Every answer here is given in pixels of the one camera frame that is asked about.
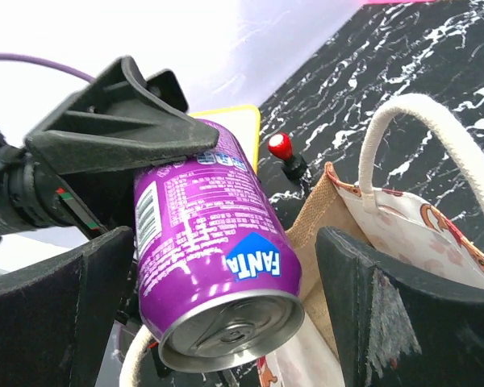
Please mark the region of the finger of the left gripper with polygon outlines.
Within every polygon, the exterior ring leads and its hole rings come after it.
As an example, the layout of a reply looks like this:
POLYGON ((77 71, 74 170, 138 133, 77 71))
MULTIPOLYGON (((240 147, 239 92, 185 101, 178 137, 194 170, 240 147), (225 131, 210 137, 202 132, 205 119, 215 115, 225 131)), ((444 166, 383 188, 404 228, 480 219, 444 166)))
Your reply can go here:
POLYGON ((171 107, 187 113, 189 104, 182 88, 170 69, 164 69, 147 80, 146 89, 171 107))
POLYGON ((29 132, 26 149, 66 175, 164 164, 217 144, 216 129, 163 102, 146 80, 132 57, 119 58, 29 132))

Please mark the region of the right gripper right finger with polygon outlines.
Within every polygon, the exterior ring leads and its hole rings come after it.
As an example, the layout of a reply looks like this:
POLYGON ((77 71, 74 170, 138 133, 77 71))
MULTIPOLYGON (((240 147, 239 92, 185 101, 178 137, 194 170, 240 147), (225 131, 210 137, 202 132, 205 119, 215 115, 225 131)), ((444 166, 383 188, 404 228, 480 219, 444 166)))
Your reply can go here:
POLYGON ((321 228, 317 254, 348 386, 484 386, 484 289, 321 228))

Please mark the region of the purple Fanta can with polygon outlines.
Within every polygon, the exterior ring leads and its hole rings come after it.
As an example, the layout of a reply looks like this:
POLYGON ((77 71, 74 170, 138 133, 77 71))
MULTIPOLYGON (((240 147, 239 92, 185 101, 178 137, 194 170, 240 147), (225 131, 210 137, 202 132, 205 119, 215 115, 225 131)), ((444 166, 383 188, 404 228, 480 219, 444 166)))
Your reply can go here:
POLYGON ((298 257, 236 137, 135 179, 140 317, 181 372, 246 364, 304 319, 298 257))

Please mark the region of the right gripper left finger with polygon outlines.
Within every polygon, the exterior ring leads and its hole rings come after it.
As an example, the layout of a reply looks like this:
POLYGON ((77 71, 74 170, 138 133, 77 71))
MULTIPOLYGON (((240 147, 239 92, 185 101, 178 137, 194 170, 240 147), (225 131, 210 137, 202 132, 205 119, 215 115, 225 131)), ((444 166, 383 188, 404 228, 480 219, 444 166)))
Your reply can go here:
POLYGON ((93 386, 127 284, 132 230, 0 276, 0 386, 93 386))

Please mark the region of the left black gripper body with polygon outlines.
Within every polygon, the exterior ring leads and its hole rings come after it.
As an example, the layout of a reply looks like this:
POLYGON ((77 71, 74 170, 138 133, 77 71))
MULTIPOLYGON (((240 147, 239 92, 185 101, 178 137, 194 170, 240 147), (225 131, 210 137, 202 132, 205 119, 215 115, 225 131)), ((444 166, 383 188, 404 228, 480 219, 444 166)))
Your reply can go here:
POLYGON ((0 132, 0 239, 24 231, 76 227, 94 239, 133 226, 130 169, 58 175, 0 132))

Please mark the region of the burlap canvas tote bag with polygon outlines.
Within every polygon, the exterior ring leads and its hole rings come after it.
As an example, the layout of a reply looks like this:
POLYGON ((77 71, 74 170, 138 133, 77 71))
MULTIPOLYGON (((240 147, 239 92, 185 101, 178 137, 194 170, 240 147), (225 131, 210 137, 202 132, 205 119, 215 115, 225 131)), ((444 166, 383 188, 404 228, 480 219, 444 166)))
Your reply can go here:
MULTIPOLYGON (((340 364, 315 242, 321 228, 333 227, 425 272, 484 289, 484 253, 436 207, 422 198, 373 186, 373 167, 385 130, 399 114, 423 123, 442 143, 468 181, 484 214, 484 155, 466 129, 441 104, 422 94, 405 94, 374 113, 361 146, 356 184, 343 182, 332 163, 304 203, 293 226, 284 230, 298 257, 299 300, 304 319, 283 345, 251 362, 263 386, 348 386, 340 364)), ((161 377, 174 369, 160 357, 158 342, 144 325, 127 350, 119 383, 136 386, 146 353, 154 350, 161 377)))

